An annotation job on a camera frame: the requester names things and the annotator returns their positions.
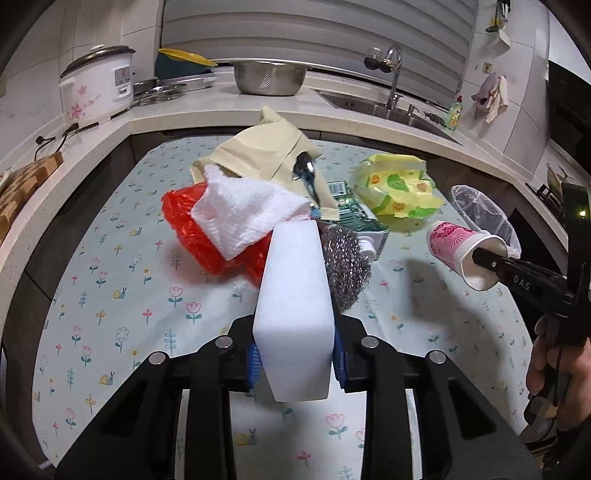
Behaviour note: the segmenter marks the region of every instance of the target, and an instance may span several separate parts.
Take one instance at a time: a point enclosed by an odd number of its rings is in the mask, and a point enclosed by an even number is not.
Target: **human hand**
[[[535,326],[538,338],[531,350],[530,366],[525,377],[528,390],[534,395],[544,388],[544,368],[556,368],[559,346],[548,349],[545,339],[547,323],[542,317]],[[591,414],[591,343],[587,338],[584,346],[563,346],[560,371],[572,375],[556,415],[560,430],[577,427]]]

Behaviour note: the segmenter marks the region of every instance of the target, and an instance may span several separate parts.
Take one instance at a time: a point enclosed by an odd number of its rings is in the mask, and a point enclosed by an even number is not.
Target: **power cord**
[[[61,139],[61,143],[60,146],[57,147],[56,151],[53,152],[53,154],[55,155],[56,153],[58,153],[61,148],[64,146],[64,143],[66,142],[66,138],[68,137],[68,135],[73,132],[74,130],[78,130],[78,123],[75,124],[71,124],[66,131],[64,131],[63,135],[62,135],[62,139]],[[50,137],[50,138],[44,138],[41,135],[39,135],[36,139],[35,142],[37,143],[37,145],[39,145],[39,148],[35,151],[35,157],[33,159],[33,161],[37,160],[37,155],[39,153],[39,151],[43,148],[48,146],[51,142],[53,142],[56,138],[55,137]]]
[[[51,142],[53,142],[56,138],[55,137],[50,137],[50,138],[43,138],[41,135],[39,135],[36,139],[35,142],[37,143],[37,145],[39,145],[39,148],[35,151],[35,157],[33,159],[33,161],[37,161],[37,155],[39,153],[39,151],[43,148],[48,146]]]

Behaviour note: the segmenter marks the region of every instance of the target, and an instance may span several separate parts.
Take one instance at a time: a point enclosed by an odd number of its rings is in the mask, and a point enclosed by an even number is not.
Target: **yellow snack wrapper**
[[[357,166],[350,183],[376,215],[427,218],[443,199],[433,195],[435,182],[426,170],[426,162],[413,155],[379,153]]]

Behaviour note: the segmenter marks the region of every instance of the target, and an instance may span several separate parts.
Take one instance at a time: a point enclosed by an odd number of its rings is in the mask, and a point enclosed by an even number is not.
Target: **blue bowl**
[[[192,61],[173,60],[160,52],[156,55],[156,64],[154,65],[154,75],[161,80],[201,75],[202,73],[210,73],[211,71],[211,67]]]

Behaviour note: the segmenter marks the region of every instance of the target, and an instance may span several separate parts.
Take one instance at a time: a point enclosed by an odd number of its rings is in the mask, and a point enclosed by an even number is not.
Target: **white paper cup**
[[[505,241],[487,231],[475,232],[454,223],[434,222],[427,231],[429,252],[462,277],[474,290],[483,291],[494,287],[499,277],[494,272],[476,265],[472,252],[483,248],[503,257],[508,257]]]

